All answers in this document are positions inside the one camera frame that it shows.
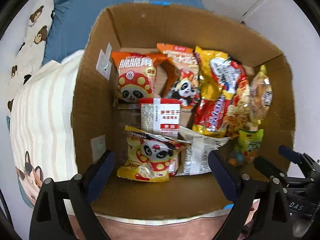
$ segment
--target white sticker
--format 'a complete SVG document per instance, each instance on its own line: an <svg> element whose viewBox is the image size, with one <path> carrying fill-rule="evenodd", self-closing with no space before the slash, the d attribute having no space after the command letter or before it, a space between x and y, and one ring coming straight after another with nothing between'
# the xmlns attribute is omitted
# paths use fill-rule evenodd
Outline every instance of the white sticker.
<svg viewBox="0 0 320 240"><path fill-rule="evenodd" d="M96 70L104 76L107 80L110 78L111 73L111 62L110 62L110 54L111 54L112 47L110 43L108 43L106 53L100 50Z"/></svg>
<svg viewBox="0 0 320 240"><path fill-rule="evenodd" d="M92 160L97 162L106 151L105 135L91 139Z"/></svg>

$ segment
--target cat print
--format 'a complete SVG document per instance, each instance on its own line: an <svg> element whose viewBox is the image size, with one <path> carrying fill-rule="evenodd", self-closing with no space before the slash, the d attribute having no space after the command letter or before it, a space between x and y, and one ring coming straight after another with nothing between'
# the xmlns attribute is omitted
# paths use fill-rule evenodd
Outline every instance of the cat print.
<svg viewBox="0 0 320 240"><path fill-rule="evenodd" d="M34 206L43 183L43 173L40 166L37 166L36 168L32 166L28 151L26 151L25 161L24 170L21 171L17 167L16 170L18 179L28 199Z"/></svg>

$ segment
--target striped fabric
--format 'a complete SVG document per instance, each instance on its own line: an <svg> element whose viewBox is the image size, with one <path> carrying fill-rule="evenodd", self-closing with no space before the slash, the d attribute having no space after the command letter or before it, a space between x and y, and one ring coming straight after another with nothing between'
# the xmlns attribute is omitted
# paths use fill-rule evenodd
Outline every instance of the striped fabric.
<svg viewBox="0 0 320 240"><path fill-rule="evenodd" d="M27 176L26 152L33 168L41 168L43 179L69 180L77 173L70 115L81 56L77 54L63 64L50 61L14 99L10 137L17 171L24 173L22 178ZM21 178L20 183L28 195L28 183Z"/></svg>

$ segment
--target orange snack bag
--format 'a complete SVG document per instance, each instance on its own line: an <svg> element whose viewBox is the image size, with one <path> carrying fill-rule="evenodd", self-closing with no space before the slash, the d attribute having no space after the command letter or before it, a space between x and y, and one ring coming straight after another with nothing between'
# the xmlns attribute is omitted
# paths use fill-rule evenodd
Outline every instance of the orange snack bag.
<svg viewBox="0 0 320 240"><path fill-rule="evenodd" d="M117 108L139 109L139 98L160 97L154 89L157 67L167 59L162 54L113 52L118 69Z"/></svg>
<svg viewBox="0 0 320 240"><path fill-rule="evenodd" d="M181 108L192 109L200 100L199 65L193 49L165 43L157 48L170 63L163 64L168 74L164 98L177 99Z"/></svg>

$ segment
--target metal screw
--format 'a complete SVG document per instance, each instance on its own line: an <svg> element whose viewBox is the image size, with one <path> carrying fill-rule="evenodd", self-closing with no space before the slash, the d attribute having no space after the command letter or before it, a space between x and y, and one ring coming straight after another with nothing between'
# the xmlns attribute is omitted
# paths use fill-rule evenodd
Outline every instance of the metal screw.
<svg viewBox="0 0 320 240"><path fill-rule="evenodd" d="M273 183L276 183L276 184L280 183L280 180L278 178L273 178L272 181L273 181Z"/></svg>
<svg viewBox="0 0 320 240"><path fill-rule="evenodd" d="M44 184L49 184L49 183L51 183L51 179L50 179L50 178L46 178L46 179L44 180Z"/></svg>
<svg viewBox="0 0 320 240"><path fill-rule="evenodd" d="M82 174L78 173L73 177L75 180L82 179Z"/></svg>
<svg viewBox="0 0 320 240"><path fill-rule="evenodd" d="M241 177L244 180L249 180L250 179L250 176L248 174L246 174L246 173L242 174Z"/></svg>

